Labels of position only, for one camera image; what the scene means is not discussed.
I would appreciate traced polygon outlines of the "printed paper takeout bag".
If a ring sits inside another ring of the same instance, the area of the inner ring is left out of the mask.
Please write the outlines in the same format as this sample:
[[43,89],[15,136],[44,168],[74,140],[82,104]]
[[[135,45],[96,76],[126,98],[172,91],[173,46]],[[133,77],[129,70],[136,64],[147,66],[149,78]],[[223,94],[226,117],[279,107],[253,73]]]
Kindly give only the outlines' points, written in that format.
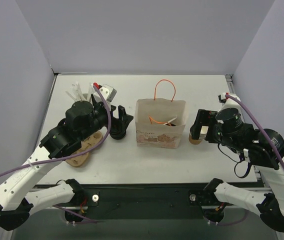
[[[157,87],[161,82],[168,82],[173,87],[170,99],[158,98]],[[176,87],[168,79],[161,79],[154,88],[153,98],[139,99],[135,105],[135,135],[139,147],[176,149],[181,141],[188,120],[188,107],[184,100],[175,100]],[[172,123],[176,126],[163,125],[177,116]]]

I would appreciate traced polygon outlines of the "black plastic cup lid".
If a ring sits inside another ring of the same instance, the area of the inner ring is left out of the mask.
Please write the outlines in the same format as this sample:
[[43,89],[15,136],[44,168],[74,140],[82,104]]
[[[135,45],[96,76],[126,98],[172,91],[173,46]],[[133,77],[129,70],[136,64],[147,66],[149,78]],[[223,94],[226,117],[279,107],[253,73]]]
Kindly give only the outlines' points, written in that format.
[[165,126],[170,126],[170,127],[175,127],[176,125],[172,122],[164,122],[163,125]]

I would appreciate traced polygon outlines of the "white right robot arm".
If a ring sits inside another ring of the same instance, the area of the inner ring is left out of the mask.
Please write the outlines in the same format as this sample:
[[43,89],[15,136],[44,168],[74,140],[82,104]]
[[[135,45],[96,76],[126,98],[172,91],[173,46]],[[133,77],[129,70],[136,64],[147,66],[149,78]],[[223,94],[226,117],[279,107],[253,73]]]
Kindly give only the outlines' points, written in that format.
[[205,140],[227,147],[247,162],[247,170],[255,167],[269,185],[261,193],[235,187],[213,178],[204,188],[209,204],[217,201],[236,205],[255,213],[271,229],[284,233],[284,139],[271,129],[255,129],[244,123],[237,108],[220,111],[199,109],[190,128],[190,139],[198,140],[202,127],[207,127]]

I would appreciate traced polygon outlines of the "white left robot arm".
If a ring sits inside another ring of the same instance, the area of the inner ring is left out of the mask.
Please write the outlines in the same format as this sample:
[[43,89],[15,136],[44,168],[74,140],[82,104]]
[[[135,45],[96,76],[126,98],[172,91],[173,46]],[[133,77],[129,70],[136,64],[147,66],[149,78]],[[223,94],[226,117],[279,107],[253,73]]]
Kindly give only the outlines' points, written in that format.
[[65,112],[56,127],[40,141],[25,162],[0,184],[0,227],[12,231],[36,212],[64,203],[80,205],[86,194],[75,179],[68,179],[53,187],[31,192],[31,189],[53,168],[60,158],[71,156],[82,142],[102,128],[115,140],[125,137],[134,119],[123,106],[107,106],[103,101],[77,101]]

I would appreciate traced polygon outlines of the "white straw holder cup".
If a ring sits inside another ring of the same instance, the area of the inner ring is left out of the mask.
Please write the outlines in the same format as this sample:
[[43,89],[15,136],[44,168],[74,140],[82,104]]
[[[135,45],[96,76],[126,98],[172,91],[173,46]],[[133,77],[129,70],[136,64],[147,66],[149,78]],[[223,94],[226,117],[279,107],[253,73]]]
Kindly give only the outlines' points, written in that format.
[[83,93],[82,96],[91,104],[93,103],[93,100],[95,100],[97,103],[102,101],[97,92],[94,92],[93,94]]

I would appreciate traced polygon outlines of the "brown cardboard cup carrier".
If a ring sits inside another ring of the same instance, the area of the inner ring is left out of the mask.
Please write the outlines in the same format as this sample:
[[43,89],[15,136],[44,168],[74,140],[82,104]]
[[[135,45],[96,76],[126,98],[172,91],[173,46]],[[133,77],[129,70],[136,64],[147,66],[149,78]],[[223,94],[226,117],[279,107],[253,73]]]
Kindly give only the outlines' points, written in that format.
[[[78,149],[76,152],[72,153],[72,155],[83,153],[87,151],[88,149],[90,149],[91,147],[96,146],[102,140],[102,138],[103,138],[103,134],[100,131],[95,132],[90,137],[82,141],[81,148]],[[91,155],[90,152],[87,152],[80,156],[69,158],[65,160],[65,162],[74,168],[80,168],[90,158],[90,155]]]

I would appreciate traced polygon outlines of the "stack of brown paper cups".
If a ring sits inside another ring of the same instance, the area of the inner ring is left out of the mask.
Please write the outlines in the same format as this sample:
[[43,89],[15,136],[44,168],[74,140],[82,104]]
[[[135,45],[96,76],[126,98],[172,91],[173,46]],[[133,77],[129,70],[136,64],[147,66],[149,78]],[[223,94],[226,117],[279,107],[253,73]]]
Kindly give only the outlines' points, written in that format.
[[189,133],[188,140],[193,145],[199,145],[202,141],[205,140],[208,133],[208,126],[202,126],[199,133],[193,131]]

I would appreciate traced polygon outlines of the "stack of black lids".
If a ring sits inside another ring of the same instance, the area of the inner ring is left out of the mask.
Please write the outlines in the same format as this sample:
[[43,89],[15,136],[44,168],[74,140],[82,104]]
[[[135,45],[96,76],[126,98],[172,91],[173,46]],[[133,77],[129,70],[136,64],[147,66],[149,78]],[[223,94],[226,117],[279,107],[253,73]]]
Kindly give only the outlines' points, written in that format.
[[115,140],[121,140],[126,136],[125,125],[120,123],[112,123],[110,129],[110,136]]

